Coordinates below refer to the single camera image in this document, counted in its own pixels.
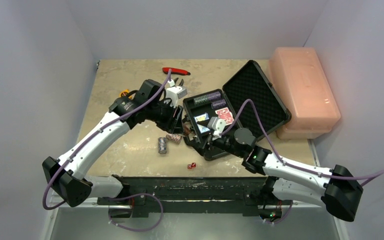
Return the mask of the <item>red playing card deck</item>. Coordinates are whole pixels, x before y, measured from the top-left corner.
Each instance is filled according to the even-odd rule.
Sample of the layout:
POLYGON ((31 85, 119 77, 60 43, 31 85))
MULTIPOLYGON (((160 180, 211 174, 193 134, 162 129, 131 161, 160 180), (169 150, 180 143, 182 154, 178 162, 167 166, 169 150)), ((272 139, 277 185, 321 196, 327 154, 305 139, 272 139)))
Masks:
POLYGON ((235 118, 228 107, 224 107, 215 111, 217 117, 225 121, 226 125, 231 125, 235 118))

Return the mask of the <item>purple 500 chip stack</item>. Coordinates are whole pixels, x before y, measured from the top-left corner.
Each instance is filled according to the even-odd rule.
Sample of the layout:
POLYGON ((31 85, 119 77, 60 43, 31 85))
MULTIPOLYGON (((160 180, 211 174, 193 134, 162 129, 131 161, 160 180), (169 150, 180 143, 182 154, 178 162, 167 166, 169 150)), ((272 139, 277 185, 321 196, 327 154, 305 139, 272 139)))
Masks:
POLYGON ((211 102, 211 108, 213 110, 221 109, 225 105, 226 105, 226 101, 224 99, 216 100, 216 101, 211 102))

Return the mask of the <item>brown 100 chip stack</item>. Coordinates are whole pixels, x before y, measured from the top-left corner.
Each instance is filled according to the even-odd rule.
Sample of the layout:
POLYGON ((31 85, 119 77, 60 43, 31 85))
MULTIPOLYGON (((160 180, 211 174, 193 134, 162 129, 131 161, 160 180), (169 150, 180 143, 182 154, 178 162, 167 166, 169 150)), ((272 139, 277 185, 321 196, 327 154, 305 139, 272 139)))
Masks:
POLYGON ((190 126, 187 126, 187 125, 183 125, 183 126, 182 126, 182 129, 183 129, 182 135, 183 135, 184 137, 187 137, 187 136, 189 136, 191 133, 194 132, 194 130, 191 129, 190 126))

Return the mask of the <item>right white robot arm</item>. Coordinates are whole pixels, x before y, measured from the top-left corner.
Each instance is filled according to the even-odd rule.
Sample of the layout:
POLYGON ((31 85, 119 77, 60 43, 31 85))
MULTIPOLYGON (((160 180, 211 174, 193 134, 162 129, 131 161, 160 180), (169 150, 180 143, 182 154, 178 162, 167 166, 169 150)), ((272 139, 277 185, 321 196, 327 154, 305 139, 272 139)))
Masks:
POLYGON ((318 167, 276 155, 259 146, 247 128, 220 137, 208 134, 190 140, 186 136, 185 140, 201 154, 217 148, 241 158, 247 171, 268 176, 267 186, 260 191, 268 204, 276 200, 299 201, 325 207, 332 216, 346 222, 356 218, 364 189, 342 165, 318 167))

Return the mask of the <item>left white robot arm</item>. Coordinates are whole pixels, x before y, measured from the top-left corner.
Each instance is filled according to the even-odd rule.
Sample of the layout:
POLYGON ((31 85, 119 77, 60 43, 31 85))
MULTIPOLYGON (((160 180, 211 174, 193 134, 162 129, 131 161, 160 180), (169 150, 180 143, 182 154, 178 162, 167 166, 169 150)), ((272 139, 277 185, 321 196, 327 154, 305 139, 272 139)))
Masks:
POLYGON ((183 107, 178 100, 187 89, 168 78, 164 83, 145 80, 140 89, 118 97, 99 123, 74 147, 58 158, 47 157, 42 168, 46 190, 53 189, 70 207, 88 198, 110 198, 126 203, 129 191, 115 176, 88 176, 95 161, 119 138, 144 121, 152 121, 169 134, 183 134, 183 107))

